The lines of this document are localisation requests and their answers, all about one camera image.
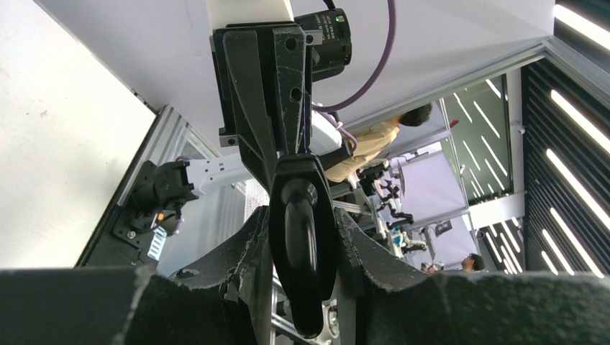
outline black wall panel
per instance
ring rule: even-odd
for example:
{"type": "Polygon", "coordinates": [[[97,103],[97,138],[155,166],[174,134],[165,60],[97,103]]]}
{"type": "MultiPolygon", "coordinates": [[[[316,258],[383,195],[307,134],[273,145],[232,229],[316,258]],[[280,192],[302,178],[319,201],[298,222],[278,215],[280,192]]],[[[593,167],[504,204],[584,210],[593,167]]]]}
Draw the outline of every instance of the black wall panel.
{"type": "Polygon", "coordinates": [[[556,90],[610,137],[610,112],[550,61],[522,69],[526,218],[526,268],[548,270],[540,252],[555,267],[563,266],[547,244],[547,229],[575,271],[589,271],[579,253],[551,216],[553,207],[572,229],[602,272],[610,272],[610,229],[585,204],[547,158],[547,149],[570,169],[597,203],[610,213],[610,156],[551,99],[556,90]]]}

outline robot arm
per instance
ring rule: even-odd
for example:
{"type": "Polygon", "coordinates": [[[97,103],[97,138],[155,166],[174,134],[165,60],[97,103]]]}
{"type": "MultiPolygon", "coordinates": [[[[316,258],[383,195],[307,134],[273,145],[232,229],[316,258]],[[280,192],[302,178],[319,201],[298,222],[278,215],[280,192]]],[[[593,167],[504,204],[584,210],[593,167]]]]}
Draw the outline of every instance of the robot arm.
{"type": "Polygon", "coordinates": [[[194,185],[193,194],[198,197],[210,194],[220,187],[252,178],[238,153],[188,162],[190,164],[186,167],[186,174],[188,181],[194,185]]]}

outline white label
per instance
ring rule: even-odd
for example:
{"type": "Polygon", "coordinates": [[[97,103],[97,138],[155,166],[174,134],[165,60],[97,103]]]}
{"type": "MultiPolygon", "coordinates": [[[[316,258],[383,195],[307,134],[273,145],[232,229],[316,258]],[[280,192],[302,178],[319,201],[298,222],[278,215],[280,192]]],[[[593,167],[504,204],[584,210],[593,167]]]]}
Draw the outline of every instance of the white label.
{"type": "Polygon", "coordinates": [[[152,242],[150,242],[150,248],[148,249],[148,257],[152,257],[153,259],[159,261],[161,257],[161,252],[163,251],[163,246],[165,246],[165,240],[168,238],[168,234],[165,232],[165,229],[162,227],[158,227],[155,229],[155,235],[152,237],[152,242]]]}

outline led light strip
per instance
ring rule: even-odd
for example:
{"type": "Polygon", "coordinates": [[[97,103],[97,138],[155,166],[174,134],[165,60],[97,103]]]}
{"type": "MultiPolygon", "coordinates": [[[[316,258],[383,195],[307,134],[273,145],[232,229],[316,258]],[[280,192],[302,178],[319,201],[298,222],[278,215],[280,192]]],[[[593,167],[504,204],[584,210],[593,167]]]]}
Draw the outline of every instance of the led light strip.
{"type": "Polygon", "coordinates": [[[476,188],[475,183],[474,183],[474,182],[471,180],[471,181],[470,181],[470,184],[472,184],[472,185],[473,185],[473,188],[475,188],[475,193],[476,193],[476,195],[477,195],[477,196],[480,198],[480,197],[481,197],[481,194],[478,192],[478,189],[476,188]]]}
{"type": "Polygon", "coordinates": [[[476,103],[476,101],[474,101],[473,103],[474,103],[475,107],[477,108],[478,112],[481,113],[481,116],[483,117],[485,122],[487,122],[487,124],[490,126],[491,130],[493,131],[493,133],[499,139],[500,138],[500,133],[498,133],[496,128],[491,124],[491,121],[489,121],[489,119],[487,118],[487,115],[485,115],[485,113],[483,113],[483,110],[478,106],[478,103],[476,103]]]}
{"type": "Polygon", "coordinates": [[[496,178],[496,181],[498,181],[498,184],[500,185],[500,188],[502,188],[502,190],[504,190],[504,185],[502,184],[502,181],[500,181],[500,178],[498,178],[498,175],[496,174],[496,171],[493,170],[493,168],[491,167],[491,164],[489,164],[489,161],[485,160],[485,164],[487,164],[487,167],[489,168],[489,170],[491,171],[493,176],[496,178]]]}
{"type": "Polygon", "coordinates": [[[515,268],[515,266],[513,265],[512,261],[511,261],[511,259],[510,259],[510,257],[509,257],[509,254],[508,254],[508,253],[506,253],[506,248],[504,248],[504,246],[500,246],[500,250],[502,251],[502,254],[504,254],[504,259],[505,259],[505,260],[506,260],[506,262],[509,264],[509,267],[511,268],[511,271],[512,271],[514,274],[516,274],[516,268],[515,268]]]}
{"type": "Polygon", "coordinates": [[[559,272],[557,272],[557,269],[552,264],[552,261],[549,258],[549,256],[547,255],[547,253],[543,250],[540,252],[540,255],[542,255],[542,258],[547,262],[547,266],[549,267],[549,270],[551,270],[551,272],[555,273],[555,275],[558,275],[559,272]]]}
{"type": "Polygon", "coordinates": [[[481,184],[478,182],[475,173],[473,172],[472,169],[468,168],[468,170],[470,171],[470,176],[472,176],[475,179],[475,183],[477,184],[479,190],[481,191],[481,193],[483,193],[483,187],[481,187],[481,184]]]}
{"type": "Polygon", "coordinates": [[[493,159],[496,161],[496,163],[498,163],[498,166],[500,167],[500,170],[502,170],[502,173],[504,174],[504,176],[508,176],[509,172],[506,171],[506,169],[504,169],[504,166],[502,165],[502,163],[496,156],[496,153],[491,149],[491,146],[489,146],[489,143],[487,143],[487,140],[485,140],[485,138],[483,136],[481,136],[481,140],[483,140],[483,143],[485,144],[485,146],[487,146],[487,150],[489,150],[489,153],[491,153],[491,156],[493,157],[493,159]]]}
{"type": "Polygon", "coordinates": [[[457,99],[457,104],[460,104],[460,108],[462,108],[462,111],[464,111],[464,114],[466,114],[466,117],[468,117],[468,120],[470,121],[470,123],[473,123],[473,118],[470,117],[470,114],[466,111],[466,108],[464,108],[464,105],[462,104],[462,100],[460,99],[460,97],[458,97],[457,93],[453,93],[453,95],[455,96],[455,99],[457,99]]]}
{"type": "Polygon", "coordinates": [[[498,237],[498,233],[496,232],[496,227],[493,224],[489,226],[489,229],[491,229],[491,232],[493,233],[493,237],[498,237]]]}
{"type": "Polygon", "coordinates": [[[515,272],[513,272],[511,265],[507,260],[502,260],[502,264],[506,267],[506,271],[508,271],[510,275],[516,274],[515,272]]]}
{"type": "Polygon", "coordinates": [[[593,259],[591,259],[589,254],[587,254],[587,251],[583,248],[582,244],[576,239],[576,236],[574,236],[572,230],[570,230],[570,228],[568,228],[568,225],[563,221],[563,219],[561,219],[559,213],[554,208],[551,208],[550,211],[557,224],[559,224],[559,227],[563,230],[563,233],[568,237],[570,242],[572,242],[572,245],[576,248],[576,251],[583,257],[583,259],[585,260],[591,271],[594,273],[594,275],[603,278],[604,275],[601,273],[600,269],[597,267],[597,265],[595,265],[595,262],[593,261],[593,259]]]}
{"type": "Polygon", "coordinates": [[[553,101],[578,125],[591,139],[595,140],[604,151],[610,155],[610,139],[604,135],[594,124],[591,123],[584,115],[582,115],[570,102],[566,101],[560,93],[551,91],[553,101]]]}
{"type": "Polygon", "coordinates": [[[559,262],[561,262],[561,265],[563,266],[565,271],[570,275],[574,275],[574,270],[572,270],[572,267],[570,267],[570,264],[568,264],[568,261],[565,259],[565,257],[559,250],[559,247],[557,247],[557,245],[555,244],[555,241],[552,240],[551,235],[549,234],[547,229],[542,230],[542,235],[545,237],[548,244],[551,246],[551,249],[555,253],[555,256],[557,256],[557,258],[559,259],[559,262]]]}
{"type": "Polygon", "coordinates": [[[589,208],[595,213],[597,218],[606,226],[608,230],[610,230],[610,217],[608,214],[601,208],[601,206],[593,199],[593,196],[589,194],[589,192],[578,182],[576,176],[572,174],[571,171],[561,162],[559,157],[551,150],[547,149],[547,157],[551,163],[559,170],[561,175],[567,180],[568,183],[576,190],[576,193],[583,199],[583,201],[589,206],[589,208]]]}
{"type": "Polygon", "coordinates": [[[511,239],[511,243],[513,244],[513,247],[515,248],[516,252],[520,253],[521,248],[519,248],[519,245],[517,244],[516,239],[514,238],[513,233],[511,232],[511,229],[509,229],[509,227],[506,225],[505,221],[502,222],[502,227],[504,227],[504,232],[506,232],[506,234],[509,235],[509,238],[511,239]]]}
{"type": "Polygon", "coordinates": [[[493,240],[491,239],[491,237],[487,236],[487,242],[489,242],[489,245],[493,249],[493,253],[496,255],[496,259],[498,259],[498,262],[502,262],[500,253],[498,253],[498,249],[496,248],[496,245],[493,243],[493,240]]]}
{"type": "Polygon", "coordinates": [[[576,31],[592,39],[602,47],[610,50],[610,32],[590,22],[564,6],[555,5],[555,18],[571,26],[576,31]]]}
{"type": "Polygon", "coordinates": [[[473,152],[470,151],[470,148],[468,147],[468,144],[466,144],[466,141],[462,140],[462,143],[464,144],[464,146],[466,146],[466,150],[468,150],[468,153],[470,154],[470,158],[473,159],[473,162],[475,163],[478,171],[481,171],[481,167],[478,165],[478,162],[476,161],[475,155],[473,155],[473,152]]]}
{"type": "Polygon", "coordinates": [[[496,96],[498,96],[498,98],[502,98],[502,94],[500,93],[500,90],[498,90],[498,88],[491,82],[491,80],[487,79],[487,80],[485,80],[485,82],[487,82],[487,85],[489,85],[489,87],[491,88],[493,93],[495,93],[496,96]]]}
{"type": "Polygon", "coordinates": [[[516,259],[515,254],[513,253],[511,247],[509,246],[509,242],[506,240],[506,237],[502,233],[500,233],[500,237],[502,238],[502,242],[504,242],[504,246],[506,247],[506,250],[511,255],[511,259],[513,259],[513,263],[514,263],[515,267],[517,268],[517,270],[519,272],[523,272],[523,269],[521,268],[521,265],[519,264],[519,261],[516,259]]]}

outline metal rod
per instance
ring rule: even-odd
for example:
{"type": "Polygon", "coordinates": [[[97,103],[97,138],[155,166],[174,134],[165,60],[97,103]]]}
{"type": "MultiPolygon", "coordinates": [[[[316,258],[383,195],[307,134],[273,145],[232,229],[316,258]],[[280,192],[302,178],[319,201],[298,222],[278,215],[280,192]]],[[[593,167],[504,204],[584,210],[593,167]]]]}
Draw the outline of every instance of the metal rod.
{"type": "Polygon", "coordinates": [[[297,331],[294,329],[292,323],[287,321],[285,318],[282,318],[276,313],[271,313],[271,327],[276,330],[279,334],[287,336],[290,340],[294,341],[297,344],[312,344],[303,338],[297,331]]]}
{"type": "Polygon", "coordinates": [[[360,205],[356,205],[354,203],[346,203],[344,201],[336,201],[336,200],[332,201],[332,205],[334,207],[343,208],[347,212],[361,213],[361,214],[366,214],[366,215],[371,214],[370,208],[368,208],[367,206],[360,206],[360,205]]]}

